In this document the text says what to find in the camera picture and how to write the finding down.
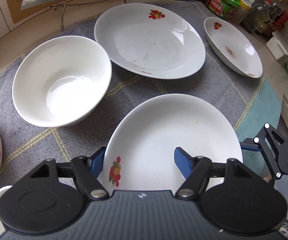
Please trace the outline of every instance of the metal rack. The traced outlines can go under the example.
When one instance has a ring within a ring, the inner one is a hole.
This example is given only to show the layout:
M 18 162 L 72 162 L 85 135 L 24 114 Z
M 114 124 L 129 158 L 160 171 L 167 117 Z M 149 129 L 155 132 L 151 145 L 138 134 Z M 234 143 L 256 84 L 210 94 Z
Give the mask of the metal rack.
M 53 6 L 50 6 L 50 8 L 56 9 L 56 8 L 61 8 L 61 7 L 63 7 L 63 9 L 62 9 L 62 14 L 61 14 L 61 23 L 60 23 L 60 31 L 63 31 L 63 30 L 64 30 L 63 20 L 64 20 L 64 13 L 65 13 L 65 8 L 66 8 L 66 7 L 91 5 L 91 4 L 95 4 L 95 3 L 99 3 L 99 2 L 104 2 L 104 1 L 108 1 L 108 0 L 97 0 L 97 1 L 94 1 L 94 2 L 74 3 L 74 4 L 67 4 L 68 0 L 65 0 L 63 4 L 61 4 L 61 5 L 53 5 Z

